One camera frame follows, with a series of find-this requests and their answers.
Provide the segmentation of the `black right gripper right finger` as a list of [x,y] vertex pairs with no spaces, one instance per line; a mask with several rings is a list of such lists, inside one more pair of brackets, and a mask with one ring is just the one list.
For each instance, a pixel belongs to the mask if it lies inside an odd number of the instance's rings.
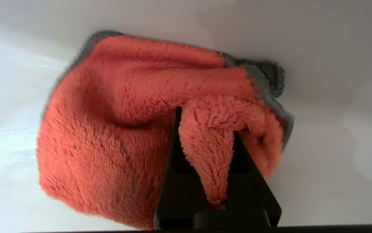
[[238,227],[277,227],[282,209],[239,134],[234,137],[226,211]]

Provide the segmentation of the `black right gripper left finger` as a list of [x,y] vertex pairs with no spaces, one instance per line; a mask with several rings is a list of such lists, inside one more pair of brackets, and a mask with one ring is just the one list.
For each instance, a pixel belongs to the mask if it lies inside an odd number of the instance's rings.
[[179,124],[182,109],[175,111],[167,166],[154,214],[156,229],[195,229],[195,215],[209,210],[208,201],[195,168],[183,152]]

